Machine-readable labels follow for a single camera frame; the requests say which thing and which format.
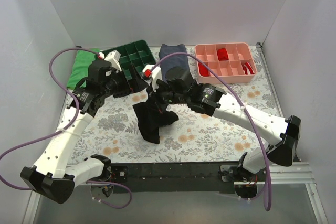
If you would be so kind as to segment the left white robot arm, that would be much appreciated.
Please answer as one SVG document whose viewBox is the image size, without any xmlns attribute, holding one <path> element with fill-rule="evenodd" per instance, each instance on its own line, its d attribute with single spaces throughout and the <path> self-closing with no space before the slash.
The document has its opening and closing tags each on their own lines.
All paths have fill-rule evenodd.
<svg viewBox="0 0 336 224">
<path fill-rule="evenodd" d="M 124 97 L 146 88 L 133 63 L 126 68 L 113 66 L 106 60 L 95 60 L 88 75 L 73 89 L 66 105 L 59 133 L 52 137 L 40 158 L 32 167 L 24 167 L 20 177 L 33 191 L 63 204 L 78 185 L 93 180 L 107 182 L 112 177 L 109 158 L 94 154 L 69 167 L 68 160 L 83 131 L 93 120 L 105 99 Z"/>
</svg>

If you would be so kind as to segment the black underwear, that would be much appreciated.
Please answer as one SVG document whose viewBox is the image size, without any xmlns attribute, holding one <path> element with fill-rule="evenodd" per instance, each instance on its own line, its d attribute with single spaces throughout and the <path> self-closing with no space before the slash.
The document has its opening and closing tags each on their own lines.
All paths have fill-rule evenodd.
<svg viewBox="0 0 336 224">
<path fill-rule="evenodd" d="M 166 111 L 163 114 L 152 110 L 145 102 L 133 105 L 133 110 L 138 119 L 138 129 L 143 139 L 149 143 L 160 143 L 160 128 L 173 124 L 179 120 L 178 115 L 173 111 Z"/>
</svg>

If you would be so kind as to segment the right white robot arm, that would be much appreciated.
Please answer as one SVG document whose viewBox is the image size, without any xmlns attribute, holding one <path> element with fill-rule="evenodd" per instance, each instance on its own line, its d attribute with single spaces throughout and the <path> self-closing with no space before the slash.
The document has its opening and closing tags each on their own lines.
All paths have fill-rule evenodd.
<svg viewBox="0 0 336 224">
<path fill-rule="evenodd" d="M 147 65 L 142 72 L 149 81 L 148 99 L 160 115 L 169 104 L 186 104 L 196 113 L 232 122 L 254 132 L 258 140 L 267 142 L 261 144 L 260 149 L 242 155 L 233 169 L 237 179 L 251 180 L 271 164 L 283 167 L 293 164 L 300 138 L 301 120 L 298 117 L 292 115 L 286 119 L 244 105 L 232 91 L 199 84 L 188 70 L 181 67 L 170 69 L 165 78 L 162 78 L 161 68 L 155 65 Z"/>
</svg>

